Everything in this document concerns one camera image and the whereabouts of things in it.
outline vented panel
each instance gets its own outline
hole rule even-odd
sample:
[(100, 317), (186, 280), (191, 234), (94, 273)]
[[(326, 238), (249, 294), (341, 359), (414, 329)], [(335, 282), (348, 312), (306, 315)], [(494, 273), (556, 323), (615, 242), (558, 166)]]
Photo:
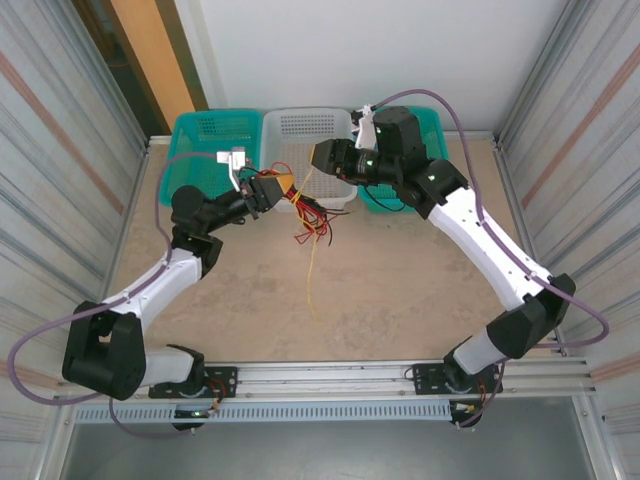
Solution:
[[(193, 405), (133, 404), (116, 406), (124, 423), (170, 423), (175, 410), (195, 410)], [(353, 420), (445, 420), (451, 419), (446, 400), (371, 402), (281, 402), (227, 403), (209, 419), (179, 419), (179, 422), (310, 422)], [(107, 405), (78, 407), (76, 423), (111, 423)]]

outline white wall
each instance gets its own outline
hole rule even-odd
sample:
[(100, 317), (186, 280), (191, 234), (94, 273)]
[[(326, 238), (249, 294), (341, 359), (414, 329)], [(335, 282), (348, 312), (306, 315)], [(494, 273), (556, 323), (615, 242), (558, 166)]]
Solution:
[(492, 130), (566, 0), (176, 4), (211, 108), (353, 107), (423, 87), (448, 99), (465, 129)]

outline floor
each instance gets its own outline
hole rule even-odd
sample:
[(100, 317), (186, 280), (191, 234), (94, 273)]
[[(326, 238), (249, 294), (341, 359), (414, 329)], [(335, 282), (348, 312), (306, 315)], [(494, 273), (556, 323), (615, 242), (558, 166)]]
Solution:
[[(449, 142), (463, 172), (459, 141)], [(515, 227), (487, 140), (471, 142), (489, 212)], [(155, 182), (167, 146), (151, 149), (113, 291), (162, 255), (153, 226)], [(311, 244), (299, 246), (294, 214), (269, 212), (216, 232), (215, 268), (177, 298), (146, 333), (148, 345), (177, 343), (209, 361), (438, 358), (502, 311), (493, 290), (458, 247), (416, 214), (372, 214), (356, 199), (336, 220), (331, 247), (318, 244), (307, 304)], [(170, 211), (162, 208), (170, 229)]]
[(166, 441), (78, 425), (61, 478), (595, 479), (570, 398), (498, 399), (485, 416), (475, 432), (415, 420), (236, 423)]

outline bundle of wires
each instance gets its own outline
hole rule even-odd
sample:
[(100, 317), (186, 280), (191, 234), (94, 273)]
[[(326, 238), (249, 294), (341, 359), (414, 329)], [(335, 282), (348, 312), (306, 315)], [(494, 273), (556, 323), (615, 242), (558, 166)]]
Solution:
[[(274, 162), (271, 168), (266, 170), (256, 170), (252, 167), (245, 168), (256, 172), (260, 176), (268, 176), (282, 174), (283, 172), (276, 170), (275, 167), (278, 166), (283, 167), (286, 170), (286, 173), (293, 174), (291, 167), (284, 162)], [(348, 215), (349, 212), (345, 212), (344, 210), (325, 208), (320, 205), (315, 198), (310, 197), (309, 195), (304, 195), (302, 193), (302, 189), (307, 183), (310, 175), (311, 171), (302, 184), (300, 190), (296, 189), (294, 185), (285, 194), (285, 198), (287, 198), (296, 208), (298, 218), (300, 219), (300, 222), (306, 230), (306, 232), (304, 233), (294, 235), (294, 238), (298, 241), (299, 244), (302, 245), (306, 243), (312, 236), (315, 236), (316, 239), (319, 239), (328, 234), (330, 246), (333, 241), (333, 228), (331, 227), (331, 221), (336, 217)]]

